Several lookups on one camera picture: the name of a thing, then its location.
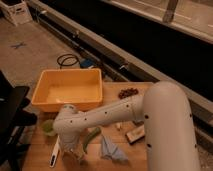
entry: brown object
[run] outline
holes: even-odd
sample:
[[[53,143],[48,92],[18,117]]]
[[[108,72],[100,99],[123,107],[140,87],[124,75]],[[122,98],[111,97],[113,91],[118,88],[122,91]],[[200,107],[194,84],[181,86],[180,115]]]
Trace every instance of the brown object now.
[[[113,101],[119,100],[117,97],[118,92],[121,89],[128,89],[135,87],[138,89],[140,94],[143,94],[145,90],[152,85],[152,83],[147,82],[107,82],[103,83],[103,105],[111,103]],[[54,168],[49,167],[49,160],[52,154],[52,149],[54,147],[56,137],[47,137],[43,135],[41,124],[44,120],[53,119],[57,114],[53,113],[40,113],[38,117],[38,122],[36,130],[32,136],[31,145],[26,154],[25,161],[23,163],[22,171],[147,171],[147,159],[146,159],[146,144],[144,141],[130,146],[125,138],[125,133],[129,130],[135,128],[135,125],[130,122],[124,122],[121,131],[117,131],[114,124],[101,127],[102,133],[109,136],[114,143],[116,143],[128,156],[129,163],[122,165],[118,163],[113,163],[108,160],[100,158],[100,140],[101,135],[97,136],[88,145],[88,154],[85,155],[85,163],[79,165],[69,155],[64,155],[62,153],[58,154],[58,158]]]
[[[134,144],[145,136],[144,125],[141,125],[126,133],[126,138],[130,144]]]
[[[123,89],[120,91],[120,93],[118,94],[118,97],[120,99],[124,99],[126,97],[129,97],[129,96],[133,96],[133,95],[136,95],[138,94],[138,89],[137,88],[128,88],[128,89]]]

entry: black chair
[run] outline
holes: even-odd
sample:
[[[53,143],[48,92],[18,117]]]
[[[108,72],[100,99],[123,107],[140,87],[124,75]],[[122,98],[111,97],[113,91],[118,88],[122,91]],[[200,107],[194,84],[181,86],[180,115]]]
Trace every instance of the black chair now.
[[[18,157],[29,144],[18,145],[25,126],[34,125],[37,116],[23,110],[30,100],[27,86],[13,87],[0,70],[0,165],[8,160],[13,171],[19,171]]]

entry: white object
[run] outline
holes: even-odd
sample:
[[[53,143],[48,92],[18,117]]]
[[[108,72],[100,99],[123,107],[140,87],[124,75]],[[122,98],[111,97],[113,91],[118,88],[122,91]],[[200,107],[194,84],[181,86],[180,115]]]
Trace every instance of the white object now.
[[[53,148],[53,152],[50,158],[50,167],[54,167],[55,166],[55,162],[57,160],[58,157],[58,152],[59,152],[59,137],[56,140],[55,146]]]
[[[32,16],[29,12],[27,4],[24,1],[9,6],[0,0],[0,7],[5,18],[13,23],[15,26],[27,23],[32,20]]]
[[[88,112],[59,112],[53,127],[66,148],[75,148],[81,130],[121,121],[144,120],[149,171],[200,171],[198,151],[185,93],[158,82],[145,93]]]

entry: yellow tray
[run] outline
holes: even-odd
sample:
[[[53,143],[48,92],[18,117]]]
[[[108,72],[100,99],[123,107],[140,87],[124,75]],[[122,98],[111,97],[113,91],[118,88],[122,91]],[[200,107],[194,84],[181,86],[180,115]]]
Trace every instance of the yellow tray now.
[[[86,111],[98,107],[102,99],[100,69],[44,70],[32,104],[44,112],[58,112],[67,103]]]

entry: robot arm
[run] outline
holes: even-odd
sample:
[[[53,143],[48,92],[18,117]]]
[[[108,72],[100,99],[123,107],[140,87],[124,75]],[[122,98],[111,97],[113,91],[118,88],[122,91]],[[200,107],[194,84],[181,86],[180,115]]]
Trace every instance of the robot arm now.
[[[88,112],[65,105],[54,129],[62,148],[70,150],[83,129],[129,120],[144,120],[149,171],[200,171],[188,99],[170,82],[154,84],[144,97],[132,96]]]

